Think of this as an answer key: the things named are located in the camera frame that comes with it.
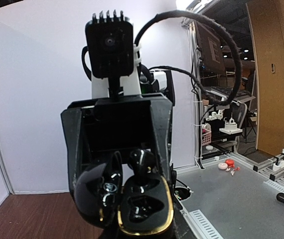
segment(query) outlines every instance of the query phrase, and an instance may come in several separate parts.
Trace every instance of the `gold trim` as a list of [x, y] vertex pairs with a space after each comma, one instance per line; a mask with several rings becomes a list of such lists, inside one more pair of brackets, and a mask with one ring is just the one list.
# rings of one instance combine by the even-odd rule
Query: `gold trim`
[[99, 215], [100, 215], [100, 222], [103, 222], [103, 218], [104, 218], [104, 213], [103, 213], [103, 209], [100, 208], [98, 211]]
[[162, 226], [160, 226], [158, 228], [155, 228], [154, 230], [149, 231], [149, 232], [143, 232], [143, 233], [130, 232], [127, 229], [124, 228], [122, 217], [121, 217], [121, 211], [119, 210], [120, 208], [118, 208], [118, 211], [117, 211], [117, 221], [118, 221], [118, 225], [119, 225], [119, 227], [120, 227], [122, 232], [124, 232], [125, 234], [130, 235], [130, 236], [150, 236], [150, 235], [154, 235], [154, 234], [163, 233], [172, 224], [173, 217], [174, 217], [173, 201], [172, 201], [170, 189], [168, 187], [166, 179], [163, 176], [161, 176], [161, 177], [162, 177], [164, 185], [165, 185], [167, 198], [168, 198], [168, 204], [169, 204], [168, 217], [167, 217], [167, 220], [164, 223], [164, 225], [162, 225]]

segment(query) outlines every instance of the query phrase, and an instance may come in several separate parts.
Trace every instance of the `black earbud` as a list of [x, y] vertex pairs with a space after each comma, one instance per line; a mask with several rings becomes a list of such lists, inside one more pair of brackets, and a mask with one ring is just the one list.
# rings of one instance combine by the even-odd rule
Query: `black earbud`
[[128, 166], [134, 171], [136, 184], [144, 186], [147, 184], [146, 175], [150, 169], [156, 165], [155, 156], [153, 153], [136, 149], [130, 153]]

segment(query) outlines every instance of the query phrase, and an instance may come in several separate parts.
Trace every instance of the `gray table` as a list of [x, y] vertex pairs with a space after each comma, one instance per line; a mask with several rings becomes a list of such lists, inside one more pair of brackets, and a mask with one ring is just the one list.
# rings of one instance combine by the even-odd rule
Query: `gray table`
[[228, 158], [241, 168], [233, 177], [218, 169], [221, 160], [204, 164], [205, 170], [178, 171], [178, 179], [194, 191], [182, 201], [185, 211], [201, 213], [191, 223], [209, 228], [206, 238], [284, 239], [284, 204], [276, 200], [279, 190], [265, 183], [268, 178], [253, 171], [251, 164], [236, 156]]

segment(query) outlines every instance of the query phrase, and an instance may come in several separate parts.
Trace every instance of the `camera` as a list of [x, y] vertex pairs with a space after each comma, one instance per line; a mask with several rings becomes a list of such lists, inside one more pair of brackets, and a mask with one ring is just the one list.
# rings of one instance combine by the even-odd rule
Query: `camera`
[[129, 76], [134, 70], [133, 25], [129, 18], [103, 11], [85, 28], [92, 73], [96, 78]]

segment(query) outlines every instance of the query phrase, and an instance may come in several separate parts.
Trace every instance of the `black cable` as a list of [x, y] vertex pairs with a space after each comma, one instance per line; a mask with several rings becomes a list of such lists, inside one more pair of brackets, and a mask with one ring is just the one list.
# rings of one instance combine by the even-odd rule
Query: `black cable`
[[[198, 60], [197, 60], [197, 63], [196, 63], [196, 67], [198, 68], [199, 66], [200, 66], [200, 62], [202, 61], [202, 59], [201, 58], [199, 58]], [[198, 72], [197, 71], [195, 71], [195, 76], [196, 76], [196, 78], [198, 79]]]
[[164, 69], [164, 70], [171, 70], [171, 71], [177, 71], [179, 73], [183, 73], [185, 75], [188, 75], [191, 79], [191, 84], [192, 84], [192, 89], [195, 91], [196, 88], [195, 88], [195, 85], [199, 82], [196, 77], [191, 74], [190, 72], [188, 71], [185, 71], [183, 69], [180, 69], [180, 68], [177, 68], [177, 67], [172, 67], [172, 66], [155, 66], [155, 67], [152, 67], [150, 68], [150, 70], [153, 70], [153, 69]]
[[150, 70], [142, 64], [141, 64], [141, 71], [149, 83], [152, 83], [154, 81], [154, 78], [152, 74], [150, 73]]
[[255, 146], [253, 146], [253, 147], [250, 147], [250, 148], [247, 148], [247, 150], [242, 154], [242, 155], [245, 155], [250, 149], [252, 149], [252, 148], [256, 148]]
[[240, 141], [241, 143], [255, 143], [256, 141], [254, 140], [254, 141]]
[[135, 38], [135, 45], [138, 46], [141, 37], [143, 34], [146, 32], [146, 30], [151, 27], [153, 24], [168, 19], [168, 18], [176, 18], [176, 17], [188, 17], [190, 19], [196, 20], [202, 24], [207, 25], [208, 27], [211, 27], [212, 29], [215, 30], [215, 32], [227, 43], [231, 50], [232, 58], [234, 60], [235, 64], [235, 85], [228, 96], [227, 100], [225, 101], [220, 101], [217, 100], [209, 95], [209, 93], [203, 88], [202, 84], [195, 79], [196, 84], [198, 87], [202, 90], [202, 92], [208, 97], [209, 100], [214, 105], [222, 105], [226, 106], [231, 104], [231, 102], [234, 100], [236, 97], [240, 85], [241, 85], [241, 75], [242, 75], [242, 65], [241, 65], [241, 60], [240, 60], [240, 55], [239, 55], [239, 49], [236, 45], [236, 43], [233, 41], [231, 35], [226, 31], [226, 29], [221, 26], [220, 24], [216, 23], [214, 20], [200, 14], [196, 14], [190, 11], [181, 11], [181, 10], [173, 10], [173, 11], [167, 11], [164, 13], [157, 14], [152, 20], [150, 20], [148, 23], [146, 23], [143, 28], [140, 30], [140, 32], [137, 34]]
[[177, 182], [179, 182], [180, 184], [182, 184], [183, 186], [185, 186], [186, 188], [190, 188], [189, 186], [187, 186], [185, 183], [183, 183], [181, 180], [176, 179]]
[[81, 60], [82, 60], [82, 66], [83, 66], [84, 72], [86, 73], [88, 79], [91, 81], [92, 72], [91, 72], [91, 70], [87, 67], [87, 65], [86, 65], [86, 59], [85, 59], [86, 53], [87, 53], [88, 51], [89, 51], [89, 50], [88, 50], [88, 47], [87, 47], [87, 46], [85, 46], [85, 47], [82, 49]]
[[192, 54], [192, 58], [191, 58], [191, 71], [190, 71], [192, 74], [193, 74], [193, 70], [194, 70], [194, 63], [195, 63], [194, 61], [195, 61], [195, 55], [196, 55], [197, 51], [200, 51], [199, 47], [196, 47], [195, 51]]
[[[166, 69], [166, 70], [177, 71], [177, 72], [188, 75], [191, 79], [191, 85], [192, 85], [192, 91], [191, 92], [193, 92], [197, 97], [198, 115], [200, 115], [200, 112], [199, 112], [200, 111], [200, 105], [199, 105], [200, 97], [199, 97], [199, 94], [198, 94], [196, 87], [195, 87], [197, 79], [192, 73], [185, 71], [183, 69], [180, 69], [180, 68], [177, 68], [177, 67], [171, 67], [171, 66], [155, 66], [155, 67], [150, 68], [150, 70], [152, 70], [152, 69]], [[198, 133], [199, 133], [198, 135], [201, 135], [201, 127], [198, 127]], [[198, 147], [198, 152], [199, 152], [199, 156], [200, 156], [201, 155], [201, 141], [200, 141], [200, 144], [199, 144], [199, 147]], [[199, 164], [201, 169], [204, 169], [204, 167], [203, 167], [203, 165], [201, 164], [200, 161], [198, 162], [198, 164]]]

